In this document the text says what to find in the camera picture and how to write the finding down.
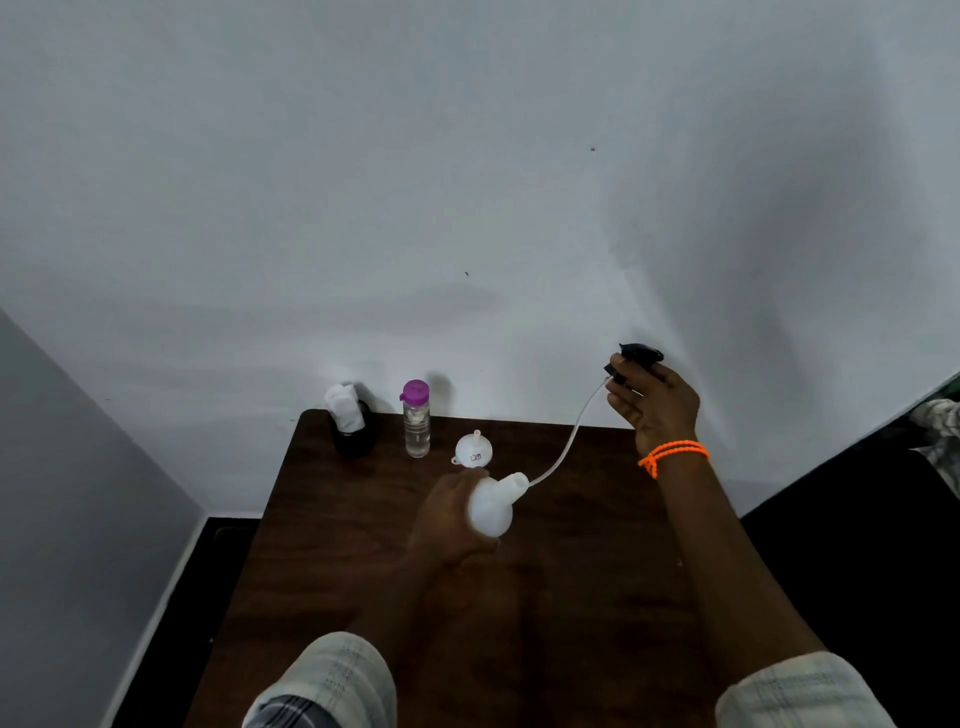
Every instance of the clear plastic bottle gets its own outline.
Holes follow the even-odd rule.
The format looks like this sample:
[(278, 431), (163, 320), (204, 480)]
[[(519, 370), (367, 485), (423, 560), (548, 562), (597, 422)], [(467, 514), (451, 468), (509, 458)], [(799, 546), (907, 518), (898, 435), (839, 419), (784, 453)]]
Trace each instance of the clear plastic bottle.
[(423, 457), (430, 451), (430, 385), (411, 379), (403, 385), (403, 437), (411, 457)]

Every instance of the gray wall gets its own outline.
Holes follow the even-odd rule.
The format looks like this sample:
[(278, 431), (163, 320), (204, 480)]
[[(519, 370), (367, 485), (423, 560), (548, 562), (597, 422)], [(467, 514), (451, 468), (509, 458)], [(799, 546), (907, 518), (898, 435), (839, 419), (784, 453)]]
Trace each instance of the gray wall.
[(0, 313), (5, 724), (100, 724), (200, 517)]

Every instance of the white tubing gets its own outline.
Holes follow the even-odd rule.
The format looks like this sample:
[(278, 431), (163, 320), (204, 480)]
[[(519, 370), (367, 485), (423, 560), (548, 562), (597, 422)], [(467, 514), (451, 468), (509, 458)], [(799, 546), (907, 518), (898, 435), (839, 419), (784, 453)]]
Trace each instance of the white tubing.
[(584, 412), (587, 411), (587, 408), (590, 406), (590, 403), (593, 401), (593, 398), (600, 393), (601, 389), (607, 386), (607, 382), (610, 381), (611, 379), (613, 379), (612, 376), (608, 376), (606, 379), (604, 379), (603, 383), (596, 388), (596, 390), (593, 392), (592, 395), (590, 395), (589, 399), (587, 400), (587, 403), (584, 404), (584, 408), (580, 410), (580, 414), (577, 415), (577, 421), (573, 423), (573, 432), (570, 433), (570, 439), (566, 441), (566, 446), (564, 447), (564, 451), (560, 453), (560, 457), (557, 458), (557, 462), (551, 465), (550, 470), (548, 470), (546, 473), (541, 475), (539, 478), (537, 478), (536, 480), (531, 480), (530, 481), (531, 486), (537, 485), (537, 483), (540, 483), (543, 480), (546, 480), (546, 478), (552, 475), (553, 472), (560, 467), (560, 464), (564, 462), (564, 458), (566, 457), (566, 454), (570, 451), (570, 446), (573, 445), (573, 438), (577, 436), (577, 430), (580, 429), (580, 421), (584, 417)]

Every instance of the black container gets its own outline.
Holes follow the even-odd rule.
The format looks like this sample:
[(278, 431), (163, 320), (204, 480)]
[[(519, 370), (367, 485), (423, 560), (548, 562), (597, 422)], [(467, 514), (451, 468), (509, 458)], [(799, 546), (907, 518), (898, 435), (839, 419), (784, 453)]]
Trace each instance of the black container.
[(333, 447), (347, 460), (366, 455), (373, 449), (376, 442), (376, 415), (363, 400), (358, 400), (360, 412), (363, 413), (364, 428), (356, 432), (345, 433), (337, 429), (333, 416), (327, 412), (326, 418), (330, 423), (330, 436), (333, 438)]

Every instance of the purple cap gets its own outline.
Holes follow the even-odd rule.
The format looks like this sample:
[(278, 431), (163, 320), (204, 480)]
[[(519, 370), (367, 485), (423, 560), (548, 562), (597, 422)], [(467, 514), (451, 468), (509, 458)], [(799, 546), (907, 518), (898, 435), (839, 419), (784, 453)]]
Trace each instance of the purple cap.
[(430, 385), (422, 379), (411, 379), (403, 385), (400, 401), (405, 401), (411, 407), (423, 407), (430, 401)]

